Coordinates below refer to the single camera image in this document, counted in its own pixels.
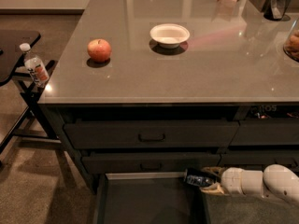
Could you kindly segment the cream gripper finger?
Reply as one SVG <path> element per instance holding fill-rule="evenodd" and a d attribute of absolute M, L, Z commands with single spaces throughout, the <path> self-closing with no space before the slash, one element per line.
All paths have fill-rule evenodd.
<path fill-rule="evenodd" d="M 214 175 L 214 176 L 222 176 L 225 172 L 223 167 L 204 167 L 201 169 L 202 172 Z"/>
<path fill-rule="evenodd" d="M 200 188 L 200 190 L 202 192 L 204 192 L 205 194 L 210 194 L 210 195 L 224 195 L 225 194 L 220 183 L 215 183 L 208 187 Z"/>

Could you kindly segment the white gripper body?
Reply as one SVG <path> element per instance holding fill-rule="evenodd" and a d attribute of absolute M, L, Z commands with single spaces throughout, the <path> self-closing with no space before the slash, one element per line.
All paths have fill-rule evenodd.
<path fill-rule="evenodd" d="M 228 168 L 221 176 L 221 186 L 226 194 L 230 195 L 243 195 L 242 190 L 242 173 L 241 168 Z"/>

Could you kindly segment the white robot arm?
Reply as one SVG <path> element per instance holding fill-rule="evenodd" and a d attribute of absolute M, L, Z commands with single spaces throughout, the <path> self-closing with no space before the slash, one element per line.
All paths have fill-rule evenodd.
<path fill-rule="evenodd" d="M 210 186 L 200 188 L 205 194 L 299 205 L 299 176 L 280 164 L 271 164 L 263 171 L 236 167 L 207 167 L 203 171 L 218 178 Z"/>

